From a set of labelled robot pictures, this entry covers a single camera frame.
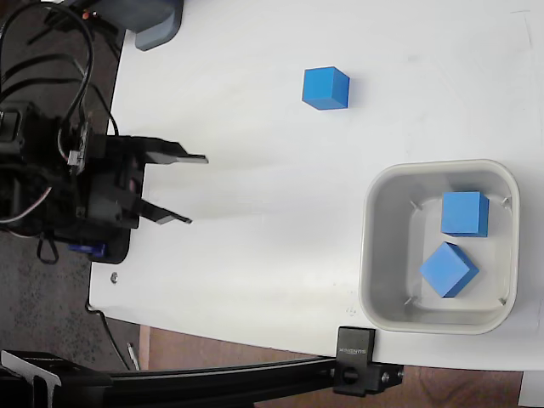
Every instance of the white bin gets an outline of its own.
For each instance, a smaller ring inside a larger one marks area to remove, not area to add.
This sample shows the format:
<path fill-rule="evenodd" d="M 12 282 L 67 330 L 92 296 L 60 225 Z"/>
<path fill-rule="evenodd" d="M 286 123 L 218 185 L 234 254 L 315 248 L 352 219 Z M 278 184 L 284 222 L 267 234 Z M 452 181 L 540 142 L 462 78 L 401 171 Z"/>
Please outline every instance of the white bin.
<path fill-rule="evenodd" d="M 481 191 L 490 199 L 487 238 L 440 232 L 446 191 Z M 443 241 L 457 244 L 479 268 L 454 298 L 441 298 L 419 271 Z M 366 196 L 361 306 L 383 330 L 485 333 L 512 310 L 518 255 L 519 189 L 503 165 L 470 160 L 393 166 Z"/>

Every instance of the blue cube in bin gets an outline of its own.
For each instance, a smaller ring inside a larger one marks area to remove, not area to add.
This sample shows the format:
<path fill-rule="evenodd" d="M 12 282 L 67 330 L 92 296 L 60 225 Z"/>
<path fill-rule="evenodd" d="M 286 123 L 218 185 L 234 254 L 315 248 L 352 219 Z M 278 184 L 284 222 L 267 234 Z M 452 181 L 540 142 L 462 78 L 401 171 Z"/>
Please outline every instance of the blue cube in bin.
<path fill-rule="evenodd" d="M 444 193 L 442 232 L 451 236 L 487 236 L 490 201 L 478 191 Z"/>
<path fill-rule="evenodd" d="M 304 72 L 303 101 L 320 111 L 348 107 L 349 77 L 334 66 Z"/>
<path fill-rule="evenodd" d="M 443 242 L 420 271 L 442 298 L 454 298 L 478 273 L 478 268 L 459 246 Z"/>

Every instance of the table surface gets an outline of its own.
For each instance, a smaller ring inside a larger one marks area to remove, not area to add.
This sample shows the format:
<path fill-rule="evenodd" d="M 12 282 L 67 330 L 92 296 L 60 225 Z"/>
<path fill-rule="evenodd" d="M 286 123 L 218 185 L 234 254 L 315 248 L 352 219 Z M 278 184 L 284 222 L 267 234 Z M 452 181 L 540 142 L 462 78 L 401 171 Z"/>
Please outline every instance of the table surface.
<path fill-rule="evenodd" d="M 303 71 L 351 78 L 347 110 L 301 101 Z M 487 158 L 521 192 L 518 300 L 481 336 L 380 331 L 374 359 L 543 370 L 544 2 L 186 0 L 178 35 L 127 36 L 122 133 L 209 165 L 148 166 L 144 196 L 192 217 L 142 220 L 127 259 L 93 265 L 106 315 L 236 343 L 334 355 L 359 300 L 367 187 L 403 162 Z M 118 282 L 110 281 L 112 272 Z"/>

